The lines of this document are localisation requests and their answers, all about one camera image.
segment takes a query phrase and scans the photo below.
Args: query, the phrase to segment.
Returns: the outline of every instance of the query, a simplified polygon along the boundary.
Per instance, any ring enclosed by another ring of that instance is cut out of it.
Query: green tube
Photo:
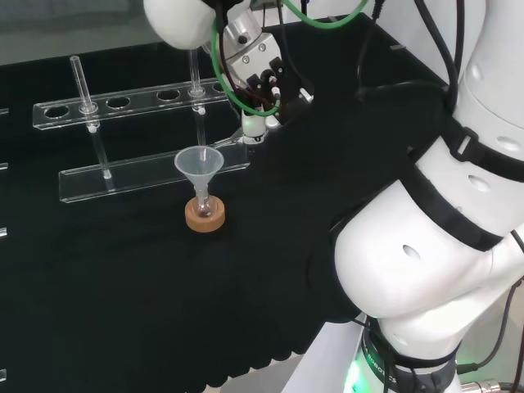
[[[211,27],[211,62],[213,63],[213,70],[215,71],[216,79],[219,80],[220,86],[222,86],[222,89],[229,97],[229,99],[233,101],[235,104],[237,104],[238,107],[240,107],[243,111],[249,113],[250,115],[268,117],[277,113],[278,108],[280,107],[280,100],[277,100],[277,102],[275,102],[275,107],[272,110],[267,112],[260,112],[256,109],[250,108],[249,106],[245,105],[242,101],[240,101],[237,98],[237,96],[235,96],[235,93],[233,93],[229,86],[224,82],[224,78],[222,78],[222,73],[220,72],[219,55],[216,47],[216,37],[216,23],[213,23],[213,27]]]
[[[291,0],[282,0],[284,4],[286,4],[287,8],[291,10],[300,20],[302,20],[307,25],[316,27],[317,29],[338,29],[339,27],[342,27],[343,25],[347,24],[348,22],[351,22],[364,8],[364,6],[368,3],[368,0],[361,0],[360,4],[351,12],[348,16],[346,16],[344,19],[340,19],[337,22],[318,22],[317,20],[313,20],[308,18],[306,15],[304,15],[298,8],[296,8]]]

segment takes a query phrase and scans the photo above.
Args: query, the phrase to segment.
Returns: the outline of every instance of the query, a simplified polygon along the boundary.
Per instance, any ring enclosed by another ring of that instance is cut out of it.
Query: black table surface
[[[200,392],[304,353],[329,307],[306,285],[308,256],[337,215],[400,176],[408,147],[427,147],[443,115],[433,92],[354,99],[368,24],[287,28],[314,105],[248,169],[211,182],[227,220],[205,236],[184,222],[188,182],[60,202],[57,173],[96,163],[83,126],[32,127],[34,103],[77,95],[68,58],[0,67],[0,108],[10,108],[0,118],[0,389]],[[434,78],[393,43],[375,34],[366,84]],[[187,53],[163,43],[81,58],[92,94],[189,79]],[[211,77],[203,54],[200,63]],[[209,141],[236,129],[222,112]],[[177,111],[134,116],[102,123],[102,136],[121,160],[196,144],[192,122]]]

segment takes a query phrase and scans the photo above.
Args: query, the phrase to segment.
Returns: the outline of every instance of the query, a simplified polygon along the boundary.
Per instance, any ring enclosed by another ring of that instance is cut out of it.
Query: rack hole
[[[69,113],[69,108],[67,106],[53,106],[43,113],[49,119],[60,119]]]
[[[174,101],[180,97],[180,92],[178,90],[162,90],[156,94],[156,97],[161,101]]]
[[[224,89],[222,88],[222,85],[220,83],[218,83],[218,82],[213,85],[213,89],[216,92],[219,92],[219,93],[223,93],[224,92]]]
[[[471,184],[473,185],[473,187],[476,188],[478,191],[482,191],[482,192],[491,191],[490,184],[486,182],[483,178],[479,178],[478,176],[474,176],[472,174],[470,174],[468,178]]]
[[[420,260],[420,254],[418,254],[417,250],[415,250],[414,248],[408,246],[407,244],[404,244],[402,246],[402,248],[404,249],[404,253],[409,257],[409,258],[414,258],[416,260]]]
[[[519,151],[521,150],[521,145],[517,141],[514,141],[511,138],[498,137],[497,142],[506,150],[510,151]]]
[[[114,97],[107,100],[106,105],[109,106],[111,109],[124,109],[131,100],[129,97]]]

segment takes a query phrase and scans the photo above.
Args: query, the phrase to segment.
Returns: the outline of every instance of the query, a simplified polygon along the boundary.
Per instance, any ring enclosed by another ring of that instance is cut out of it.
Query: metal fitting
[[[462,384],[463,393],[501,393],[499,383],[494,379],[483,382],[470,382]]]
[[[277,87],[271,88],[271,94],[273,94],[273,97],[276,99],[280,99],[280,89]]]

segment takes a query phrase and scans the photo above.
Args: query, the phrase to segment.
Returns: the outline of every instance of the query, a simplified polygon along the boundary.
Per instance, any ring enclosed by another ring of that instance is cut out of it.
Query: test tube rack
[[[79,57],[71,57],[70,63],[79,97],[35,104],[33,126],[49,130],[85,124],[93,140],[98,164],[59,172],[60,200],[66,203],[85,201],[186,180],[174,167],[174,157],[179,150],[109,162],[101,138],[101,122],[190,106],[195,117],[198,144],[205,145],[206,105],[226,102],[228,98],[217,79],[200,80],[197,50],[189,51],[191,81],[93,96],[89,94]],[[245,169],[250,164],[242,135],[242,129],[239,129],[230,138],[211,145],[224,156],[224,166],[219,173]]]

